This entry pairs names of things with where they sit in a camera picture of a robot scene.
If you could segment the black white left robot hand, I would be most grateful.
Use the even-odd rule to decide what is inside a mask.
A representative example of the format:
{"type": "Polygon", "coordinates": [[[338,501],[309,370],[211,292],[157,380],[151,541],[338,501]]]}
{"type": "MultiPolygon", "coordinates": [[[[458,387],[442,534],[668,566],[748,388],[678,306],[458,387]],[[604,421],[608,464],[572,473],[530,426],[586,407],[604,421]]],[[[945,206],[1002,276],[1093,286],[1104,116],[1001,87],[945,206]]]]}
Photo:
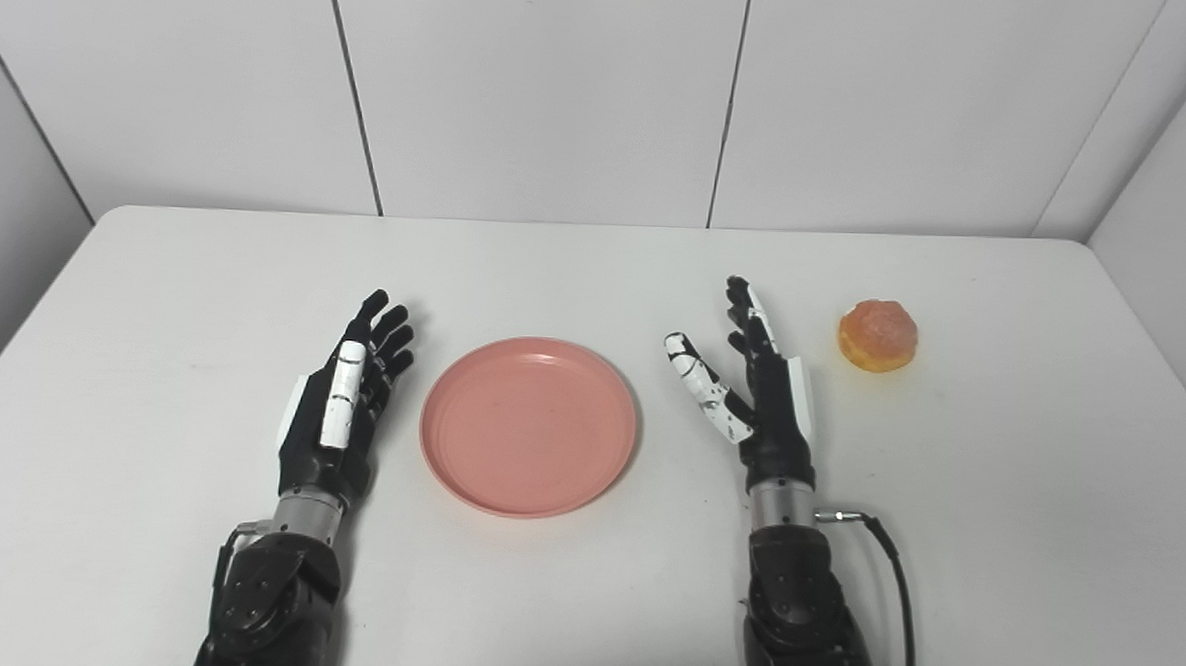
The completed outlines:
{"type": "Polygon", "coordinates": [[[380,418],[414,361],[410,312],[388,294],[366,295],[327,361],[294,388],[280,440],[280,497],[317,488],[352,507],[370,491],[380,418]]]}

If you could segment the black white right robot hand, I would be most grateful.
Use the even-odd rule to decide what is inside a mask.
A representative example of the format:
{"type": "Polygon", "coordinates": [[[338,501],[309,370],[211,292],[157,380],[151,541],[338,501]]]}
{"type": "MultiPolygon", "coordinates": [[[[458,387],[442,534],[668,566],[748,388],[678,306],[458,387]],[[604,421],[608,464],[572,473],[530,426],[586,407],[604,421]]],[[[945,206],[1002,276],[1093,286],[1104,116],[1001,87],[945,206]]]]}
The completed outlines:
{"type": "Polygon", "coordinates": [[[665,337],[669,363],[718,434],[738,447],[747,469],[746,489],[783,479],[815,489],[809,446],[814,416],[804,364],[801,357],[782,354],[766,308],[748,280],[729,276],[726,297],[734,326],[727,342],[746,363],[750,401],[720,379],[683,332],[665,337]]]}

